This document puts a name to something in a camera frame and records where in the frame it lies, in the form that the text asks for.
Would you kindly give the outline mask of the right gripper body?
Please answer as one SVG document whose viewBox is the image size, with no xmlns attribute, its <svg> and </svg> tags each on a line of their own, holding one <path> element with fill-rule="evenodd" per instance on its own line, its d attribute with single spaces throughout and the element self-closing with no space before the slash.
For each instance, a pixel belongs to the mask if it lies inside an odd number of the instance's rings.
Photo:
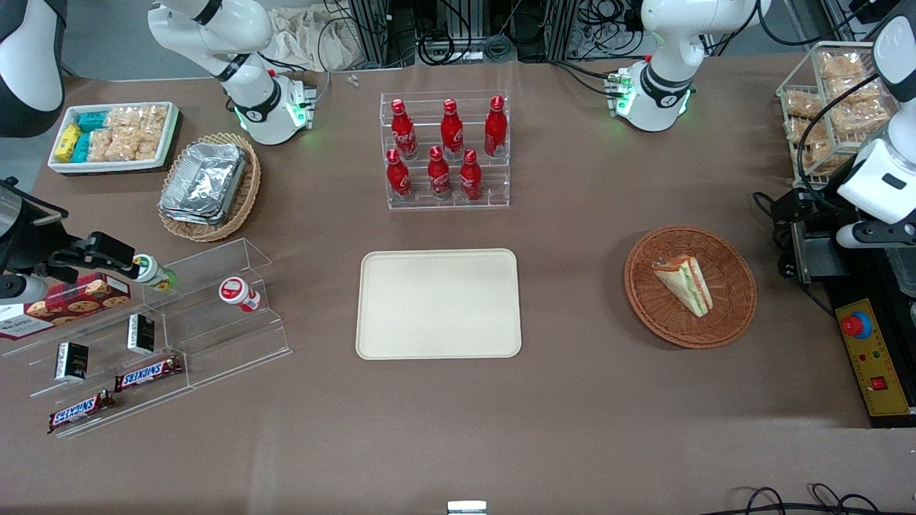
<svg viewBox="0 0 916 515">
<path fill-rule="evenodd" d="M 3 305 L 35 303 L 50 283 L 77 283 L 80 270 L 107 270 L 130 280 L 140 274 L 135 249 L 104 232 L 79 239 L 66 232 L 24 232 L 2 238 Z"/>
</svg>

